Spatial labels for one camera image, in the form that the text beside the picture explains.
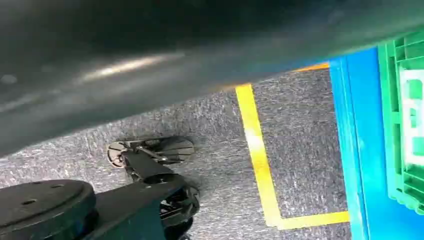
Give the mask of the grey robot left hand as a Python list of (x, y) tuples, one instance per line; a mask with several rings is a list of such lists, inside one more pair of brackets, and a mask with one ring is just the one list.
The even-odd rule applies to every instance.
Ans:
[(3, 0), (0, 154), (423, 26), (421, 0)]

